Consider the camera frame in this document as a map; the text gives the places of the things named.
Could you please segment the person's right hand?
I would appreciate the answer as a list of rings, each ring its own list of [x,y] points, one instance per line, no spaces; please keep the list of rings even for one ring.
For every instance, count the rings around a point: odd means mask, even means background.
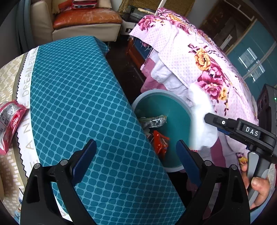
[[[250,209],[255,209],[256,207],[262,205],[270,193],[270,182],[267,179],[262,179],[259,177],[253,177],[251,181],[249,181],[247,177],[247,163],[241,164],[241,176],[247,189],[249,185],[251,185],[252,189],[258,192],[257,198],[250,206]]]

